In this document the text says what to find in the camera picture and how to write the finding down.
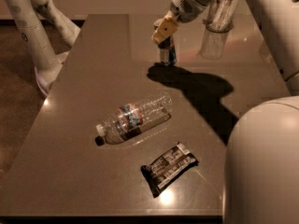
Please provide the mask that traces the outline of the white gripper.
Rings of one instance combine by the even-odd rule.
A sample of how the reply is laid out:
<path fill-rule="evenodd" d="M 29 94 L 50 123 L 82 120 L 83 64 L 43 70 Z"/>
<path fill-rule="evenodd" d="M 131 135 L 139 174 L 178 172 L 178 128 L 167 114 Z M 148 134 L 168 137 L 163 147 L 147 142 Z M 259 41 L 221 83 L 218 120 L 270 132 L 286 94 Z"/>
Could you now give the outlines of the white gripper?
<path fill-rule="evenodd" d="M 178 23 L 194 21 L 206 6 L 196 0 L 171 0 L 169 11 L 160 21 L 151 39 L 157 45 L 164 42 L 178 29 Z"/>

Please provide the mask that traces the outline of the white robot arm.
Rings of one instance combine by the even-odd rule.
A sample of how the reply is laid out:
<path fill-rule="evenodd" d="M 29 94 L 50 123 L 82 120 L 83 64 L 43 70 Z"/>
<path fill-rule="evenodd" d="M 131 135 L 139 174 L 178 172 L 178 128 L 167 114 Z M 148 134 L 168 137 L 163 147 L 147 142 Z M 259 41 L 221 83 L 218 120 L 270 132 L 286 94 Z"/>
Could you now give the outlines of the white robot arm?
<path fill-rule="evenodd" d="M 161 43 L 212 0 L 172 0 Z M 235 125 L 225 161 L 223 224 L 299 224 L 299 4 L 246 0 L 290 96 L 253 107 Z"/>

